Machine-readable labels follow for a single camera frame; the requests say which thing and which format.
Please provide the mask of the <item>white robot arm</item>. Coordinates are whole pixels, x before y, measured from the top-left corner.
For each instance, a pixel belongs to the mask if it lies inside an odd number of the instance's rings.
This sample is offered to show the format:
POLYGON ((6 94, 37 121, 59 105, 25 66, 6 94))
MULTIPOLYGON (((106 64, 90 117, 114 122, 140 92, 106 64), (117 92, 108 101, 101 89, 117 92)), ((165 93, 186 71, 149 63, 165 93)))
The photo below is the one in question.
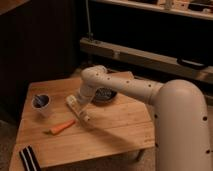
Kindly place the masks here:
POLYGON ((81 79, 83 106, 106 87, 154 108, 156 171, 213 171, 207 104, 196 85, 116 77, 102 65, 84 69, 81 79))

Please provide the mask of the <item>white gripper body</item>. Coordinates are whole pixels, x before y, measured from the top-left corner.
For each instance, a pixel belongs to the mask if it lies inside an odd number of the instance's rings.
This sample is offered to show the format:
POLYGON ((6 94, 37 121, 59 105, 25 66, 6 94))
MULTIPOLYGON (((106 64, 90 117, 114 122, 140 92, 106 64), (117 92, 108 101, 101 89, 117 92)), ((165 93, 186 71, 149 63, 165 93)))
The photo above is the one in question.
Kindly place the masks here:
POLYGON ((78 90, 76 93, 77 102, 81 107, 87 106, 92 101, 93 97, 93 91, 82 92, 81 90, 78 90))

